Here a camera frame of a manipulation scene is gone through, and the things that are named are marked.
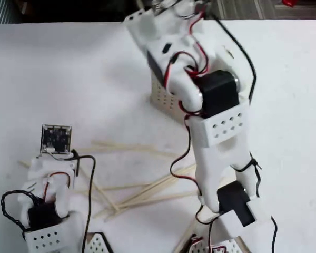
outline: floor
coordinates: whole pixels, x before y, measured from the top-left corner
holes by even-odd
[[[316,0],[300,0],[294,8],[281,0],[212,0],[212,8],[223,20],[316,20]]]

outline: circuit board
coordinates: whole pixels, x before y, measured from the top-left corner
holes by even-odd
[[[64,125],[42,126],[41,153],[69,154],[72,127]]]

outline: white plastic part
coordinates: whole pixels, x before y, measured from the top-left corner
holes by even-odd
[[[39,198],[44,198],[44,192],[47,183],[46,202],[54,201],[57,215],[61,218],[68,215],[68,191],[73,189],[75,181],[76,167],[75,161],[57,161],[52,157],[40,157],[33,159],[28,171],[28,179],[23,184],[22,190],[30,191]],[[65,174],[56,174],[48,178],[51,173],[65,172],[70,177],[70,187],[68,189],[68,176]],[[22,206],[20,221],[25,227],[29,227],[28,210],[33,206],[32,200],[24,194],[18,195],[18,202]]]
[[[195,3],[191,0],[182,0],[175,5],[176,8],[194,9]],[[178,51],[190,53],[197,61],[199,68],[204,66],[204,56],[199,50],[194,38],[189,34],[190,22],[197,19],[183,20],[176,16],[172,9],[155,16],[152,10],[140,10],[128,16],[124,23],[136,41],[145,57],[148,52],[164,76],[171,57]],[[234,59],[224,46],[215,40],[215,36],[208,36],[212,31],[205,30],[200,20],[193,26],[193,35],[200,42],[209,58],[209,72],[224,70],[232,73],[237,79],[244,80],[242,73],[235,66]],[[163,52],[166,45],[170,44],[167,52]],[[191,57],[181,54],[175,64],[170,67],[167,82],[167,91],[174,94],[188,111],[198,111],[202,107],[202,97],[184,68],[193,66]],[[238,84],[238,91],[245,87],[244,83]]]
[[[243,168],[251,160],[248,148],[249,103],[240,104],[208,119],[192,116],[188,120],[197,168],[195,177],[206,205],[219,212],[218,196],[222,172],[228,166]],[[254,170],[237,173],[249,196],[256,193]]]
[[[85,253],[109,253],[103,237],[96,233],[89,242],[85,245]]]
[[[62,223],[25,233],[29,253],[81,252],[84,225],[78,212],[71,212]]]
[[[223,241],[220,244],[212,246],[216,248],[218,246],[225,246],[227,253],[243,253],[242,249],[239,247],[238,243],[235,240]],[[208,243],[206,240],[202,240],[198,244],[192,245],[190,247],[189,253],[207,253],[208,252]],[[224,249],[213,250],[213,253],[224,253]]]
[[[212,226],[212,244],[221,244],[223,241],[243,236],[271,219],[271,216],[263,210],[260,198],[250,200],[247,206],[255,222],[243,227],[234,210],[221,215]],[[206,241],[208,240],[208,226],[198,224],[195,232],[197,235],[203,236]]]

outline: wooden stick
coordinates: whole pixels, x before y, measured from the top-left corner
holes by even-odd
[[[151,197],[152,195],[156,194],[157,192],[161,191],[162,189],[166,188],[167,186],[174,184],[178,181],[178,178],[171,178],[168,179],[164,182],[162,182],[160,185],[150,189],[149,191],[143,193],[142,195],[136,197],[135,199],[133,199],[133,201],[139,201],[139,200],[145,200],[148,199],[149,197]],[[130,207],[126,207],[121,209],[120,211],[115,212],[114,214],[106,217],[106,219],[104,219],[104,221],[109,221],[115,217],[117,217],[118,215],[124,213],[125,211],[128,211],[130,209]]]
[[[180,168],[180,169],[176,170],[175,173],[176,173],[176,174],[188,173],[189,171],[191,171],[191,170],[194,169],[194,168],[195,168],[195,164],[193,164],[193,165],[191,165],[191,166],[188,166],[188,167],[186,167],[186,168]],[[148,185],[147,187],[145,187],[144,189],[142,189],[142,190],[139,191],[138,193],[135,193],[135,194],[129,196],[128,198],[124,199],[124,200],[122,201],[122,203],[126,203],[126,202],[128,202],[128,201],[130,201],[130,200],[135,199],[136,197],[140,196],[140,195],[143,194],[144,192],[146,192],[146,191],[152,189],[153,187],[155,187],[155,186],[161,184],[162,182],[164,182],[164,181],[166,181],[167,179],[170,179],[170,178],[174,178],[174,177],[169,174],[169,175],[167,175],[167,176],[165,176],[165,177],[159,179],[158,181],[153,182],[152,184]]]
[[[182,170],[182,172],[180,174],[184,174],[184,173],[188,173],[191,169],[193,169],[193,166],[189,166],[187,168],[184,168]],[[142,193],[141,195],[132,198],[131,201],[139,201],[139,200],[145,200],[148,199],[149,197],[151,197],[152,195],[156,194],[157,192],[165,189],[166,187],[176,183],[178,181],[178,178],[175,178],[173,176],[171,176],[170,178],[168,178],[167,180],[157,184],[156,186],[154,186],[153,188],[151,188],[148,191],[145,191],[144,193]],[[129,209],[129,207],[126,207],[120,211],[117,211],[116,213],[114,213],[113,215],[107,217],[105,219],[105,221],[108,221],[110,219],[115,218],[116,216],[122,214],[123,212],[127,211]]]
[[[159,151],[150,145],[142,144],[116,144],[110,142],[101,142],[101,141],[92,141],[92,145],[102,146],[104,148],[95,149],[95,151],[107,151],[107,150],[128,150],[128,151],[140,151],[140,152],[149,152],[155,155],[162,155],[164,157],[176,158],[178,155],[172,152]],[[87,152],[93,151],[93,149],[81,149],[80,151]]]
[[[85,170],[81,167],[80,171],[82,172],[83,175],[85,175],[88,179],[90,178],[90,176],[88,176],[88,174],[85,172]],[[104,197],[104,199],[116,210],[119,211],[118,206],[110,199],[110,197],[107,195],[107,193],[100,188],[98,185],[96,185],[93,182],[93,186],[97,189],[97,191]]]
[[[176,193],[171,194],[163,197],[157,197],[153,199],[147,199],[147,200],[139,200],[139,201],[132,201],[131,203],[127,204],[119,204],[117,205],[119,208],[125,208],[125,207],[135,207],[135,206],[141,206],[141,205],[149,205],[154,204],[157,202],[165,201],[165,200],[171,200],[171,199],[178,199],[178,198],[184,198],[189,196],[196,196],[196,191],[189,191],[189,192],[183,192],[183,193]]]
[[[24,161],[18,161],[18,164],[20,164],[21,166],[25,167],[26,169],[29,169],[31,164],[29,162],[24,162]]]
[[[190,236],[192,235],[193,229],[196,225],[196,219],[193,218],[190,225],[187,227],[185,233],[183,234],[183,236],[180,238],[180,241],[178,242],[177,246],[174,248],[173,253],[180,253],[180,251],[182,250],[182,248],[184,247],[186,241],[190,238]]]
[[[178,170],[175,171],[176,174],[182,174],[182,173],[188,173],[189,171],[191,171],[192,169],[195,168],[195,164],[191,165],[191,166],[188,166],[186,168],[180,168]],[[145,187],[144,189],[142,189],[141,191],[129,196],[128,198],[124,199],[121,203],[118,203],[117,205],[120,205],[120,204],[125,204],[125,203],[129,203],[129,201],[131,200],[135,200],[138,196],[142,195],[143,193],[149,191],[150,189],[160,185],[162,182],[168,180],[168,179],[175,179],[172,175],[168,175],[168,176],[165,176],[155,182],[153,182],[152,184],[150,184],[149,186]],[[99,216],[103,215],[104,213],[108,212],[107,209],[104,209],[104,210],[101,210],[99,212],[97,212],[93,218],[98,218]]]
[[[122,190],[127,188],[134,188],[134,187],[144,187],[149,186],[152,183],[135,183],[135,184],[125,184],[123,186],[110,186],[110,187],[103,187],[104,191],[115,191],[115,190]],[[77,191],[78,193],[88,192],[87,190]]]

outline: white table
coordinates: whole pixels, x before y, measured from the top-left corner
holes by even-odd
[[[250,140],[264,168],[260,193],[279,225],[276,252],[316,252],[316,21],[225,23],[258,72]],[[182,152],[186,132],[149,94],[145,59],[120,24],[0,25],[0,198],[25,181],[17,160],[38,153],[43,123],[71,125],[72,147],[98,139]],[[153,181],[171,161],[116,152],[97,162],[96,180],[113,186]],[[186,189],[193,184],[169,192]],[[16,201],[7,201],[17,217]],[[90,229],[105,232],[115,252],[170,252],[198,206],[190,197],[135,208],[106,224],[92,220]],[[73,207],[86,211],[87,200]],[[272,233],[269,223],[243,239],[253,252],[270,252]],[[26,250],[20,230],[0,210],[0,252],[17,249]]]

